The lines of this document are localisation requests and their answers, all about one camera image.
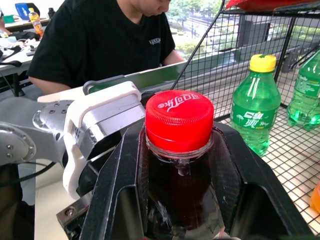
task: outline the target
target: black cable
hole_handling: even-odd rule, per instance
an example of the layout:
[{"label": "black cable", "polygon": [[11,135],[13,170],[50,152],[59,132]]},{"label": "black cable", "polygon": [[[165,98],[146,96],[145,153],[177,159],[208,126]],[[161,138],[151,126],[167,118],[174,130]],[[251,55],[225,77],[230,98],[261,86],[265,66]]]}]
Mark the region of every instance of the black cable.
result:
[{"label": "black cable", "polygon": [[34,178],[34,177],[36,177],[36,176],[39,176],[39,175],[45,173],[46,171],[48,171],[48,170],[49,170],[50,168],[52,168],[55,164],[56,164],[55,162],[51,162],[48,166],[46,166],[45,168],[41,169],[40,171],[37,171],[36,173],[33,173],[33,174],[28,175],[28,176],[24,176],[24,177],[15,179],[15,180],[13,180],[13,181],[0,182],[0,188],[4,188],[4,187],[11,186],[11,185],[15,185],[15,184],[21,183],[21,182],[23,182],[23,181],[32,179],[32,178]]},{"label": "black cable", "polygon": [[2,72],[0,72],[0,74],[1,74],[1,76],[3,77],[3,79],[5,80],[6,84],[8,84],[8,86],[9,86],[10,90],[11,90],[11,91],[12,91],[12,93],[13,93],[13,96],[15,96],[15,97],[16,97],[15,91],[14,91],[14,89],[11,87],[11,85],[10,85],[10,83],[9,83],[8,79],[7,79],[7,78],[2,74]]},{"label": "black cable", "polygon": [[39,165],[39,166],[44,166],[44,167],[47,167],[48,165],[47,164],[43,164],[43,163],[39,163],[39,162],[22,162],[22,163],[19,163],[18,165],[20,164],[34,164],[34,165]]}]

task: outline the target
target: red bottle cap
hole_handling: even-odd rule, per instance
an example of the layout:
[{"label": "red bottle cap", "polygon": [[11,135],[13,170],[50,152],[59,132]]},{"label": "red bottle cap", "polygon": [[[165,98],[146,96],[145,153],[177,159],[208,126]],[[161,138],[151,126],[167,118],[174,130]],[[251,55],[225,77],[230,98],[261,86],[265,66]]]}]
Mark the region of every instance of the red bottle cap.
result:
[{"label": "red bottle cap", "polygon": [[146,104],[146,135],[165,151],[185,153],[202,148],[210,139],[213,123],[213,104],[193,91],[164,91]]}]

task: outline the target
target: orange object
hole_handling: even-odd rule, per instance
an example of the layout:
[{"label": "orange object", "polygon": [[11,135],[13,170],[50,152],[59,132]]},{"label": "orange object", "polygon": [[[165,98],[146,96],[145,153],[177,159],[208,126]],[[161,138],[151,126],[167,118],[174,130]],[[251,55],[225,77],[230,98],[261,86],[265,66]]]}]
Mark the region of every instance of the orange object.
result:
[{"label": "orange object", "polygon": [[40,17],[38,13],[34,11],[33,8],[29,8],[29,11],[30,11],[29,18],[30,18],[30,21],[32,22],[35,33],[40,35],[40,39],[41,39],[44,35],[44,29],[42,28]]},{"label": "orange object", "polygon": [[320,214],[320,182],[315,187],[310,201],[310,207]]}]

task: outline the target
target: wire rack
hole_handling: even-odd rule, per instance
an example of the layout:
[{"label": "wire rack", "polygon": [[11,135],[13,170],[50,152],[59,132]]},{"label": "wire rack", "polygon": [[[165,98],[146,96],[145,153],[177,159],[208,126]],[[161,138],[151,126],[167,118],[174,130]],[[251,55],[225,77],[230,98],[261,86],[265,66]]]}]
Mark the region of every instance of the wire rack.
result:
[{"label": "wire rack", "polygon": [[173,86],[207,96],[215,106],[215,121],[230,124],[232,96],[249,74],[251,56],[277,56],[274,79],[281,93],[281,107],[270,133],[270,147],[262,159],[318,236],[320,215],[309,204],[320,182],[320,127],[306,131],[288,125],[286,107],[301,66],[297,61],[319,46],[319,25],[315,15],[227,12],[222,3]]}]

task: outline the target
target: man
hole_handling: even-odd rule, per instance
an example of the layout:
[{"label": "man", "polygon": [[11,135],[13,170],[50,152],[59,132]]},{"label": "man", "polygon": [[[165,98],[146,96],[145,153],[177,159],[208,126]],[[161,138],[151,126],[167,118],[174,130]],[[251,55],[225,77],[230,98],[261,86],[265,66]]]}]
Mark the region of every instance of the man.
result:
[{"label": "man", "polygon": [[184,59],[165,15],[170,0],[66,0],[28,71],[45,95]]}]

